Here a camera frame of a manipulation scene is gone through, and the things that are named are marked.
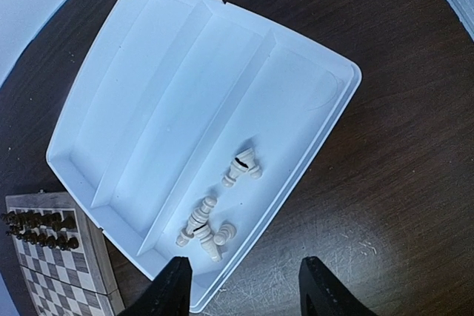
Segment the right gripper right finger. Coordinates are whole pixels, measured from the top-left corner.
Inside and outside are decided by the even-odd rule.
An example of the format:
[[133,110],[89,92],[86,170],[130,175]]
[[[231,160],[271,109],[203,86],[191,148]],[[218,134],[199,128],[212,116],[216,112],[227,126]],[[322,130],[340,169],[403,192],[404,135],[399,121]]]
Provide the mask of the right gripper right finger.
[[301,315],[375,315],[316,256],[301,261]]

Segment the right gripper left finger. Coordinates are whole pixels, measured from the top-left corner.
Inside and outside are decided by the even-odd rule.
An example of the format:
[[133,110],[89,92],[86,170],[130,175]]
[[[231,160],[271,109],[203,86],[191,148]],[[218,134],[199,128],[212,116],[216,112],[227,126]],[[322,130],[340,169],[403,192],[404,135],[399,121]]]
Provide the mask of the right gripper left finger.
[[192,268],[186,257],[174,257],[122,316],[189,315]]

